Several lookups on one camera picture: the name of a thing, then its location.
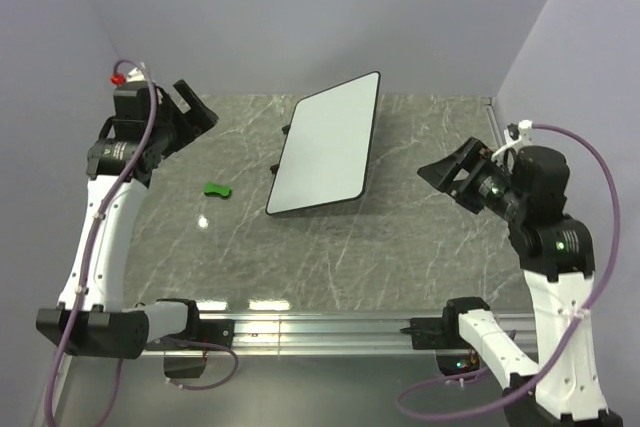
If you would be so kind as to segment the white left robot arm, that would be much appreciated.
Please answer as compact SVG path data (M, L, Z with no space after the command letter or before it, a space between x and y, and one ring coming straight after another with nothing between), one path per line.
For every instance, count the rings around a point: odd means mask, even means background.
M42 308L37 330L72 356L136 359L156 340L196 346L203 326L193 300L168 298L124 305L124 272L134 223L160 162L218 122L189 84L174 85L181 111L162 88L150 112L145 81L123 81L113 92L113 116L87 154L87 209L74 264L57 304Z

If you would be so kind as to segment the aluminium rail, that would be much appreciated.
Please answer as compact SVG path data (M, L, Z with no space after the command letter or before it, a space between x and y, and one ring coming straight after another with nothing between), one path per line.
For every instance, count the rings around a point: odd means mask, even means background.
M233 319L232 349L241 356L342 356L466 353L450 349L416 351L400 329L414 317L441 318L438 311L206 312L203 319Z
M481 103L485 109L493 139L496 145L500 147L504 144L505 138L503 121L501 120L497 100L495 97L485 96L481 98Z

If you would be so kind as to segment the aluminium right side rail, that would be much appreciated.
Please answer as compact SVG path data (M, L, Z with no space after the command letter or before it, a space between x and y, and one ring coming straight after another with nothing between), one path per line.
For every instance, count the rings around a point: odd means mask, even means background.
M481 103L485 109L493 139L496 145L500 147L504 144L505 138L503 121L501 120L497 100L495 97L485 96L481 98Z

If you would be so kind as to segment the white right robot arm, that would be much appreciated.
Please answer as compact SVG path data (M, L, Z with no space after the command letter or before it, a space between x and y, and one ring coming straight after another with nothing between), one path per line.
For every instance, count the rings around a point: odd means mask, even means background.
M620 426L599 385L587 305L595 291L593 242L564 211L566 158L543 146L505 155L511 167L471 137L417 174L466 210L488 209L507 223L532 300L538 359L521 351L479 297L447 301L442 336L479 354L503 389L511 425Z

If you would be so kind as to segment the white whiteboard black frame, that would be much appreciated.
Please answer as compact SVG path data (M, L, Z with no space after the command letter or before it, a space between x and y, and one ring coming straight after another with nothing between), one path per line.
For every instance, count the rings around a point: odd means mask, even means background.
M359 199L366 190L381 74L372 71L298 101L277 164L269 216Z

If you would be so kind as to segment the green whiteboard eraser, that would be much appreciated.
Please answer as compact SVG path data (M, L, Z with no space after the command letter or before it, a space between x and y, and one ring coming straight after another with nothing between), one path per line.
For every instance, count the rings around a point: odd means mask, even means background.
M207 197L227 199L232 194L232 188L228 185L207 182L203 187L203 194Z

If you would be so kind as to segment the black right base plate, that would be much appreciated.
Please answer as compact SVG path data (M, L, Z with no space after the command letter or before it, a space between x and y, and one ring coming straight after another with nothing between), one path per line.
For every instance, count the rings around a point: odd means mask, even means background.
M411 318L409 324L400 329L400 333L411 338L411 347L416 351L444 350L453 346L441 318Z

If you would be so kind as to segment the aluminium front rail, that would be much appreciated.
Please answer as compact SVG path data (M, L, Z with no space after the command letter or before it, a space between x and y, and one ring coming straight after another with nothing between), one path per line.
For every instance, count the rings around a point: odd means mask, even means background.
M233 319L232 349L241 356L342 356L466 353L450 349L416 351L400 329L414 317L441 318L438 311L206 312L203 319Z

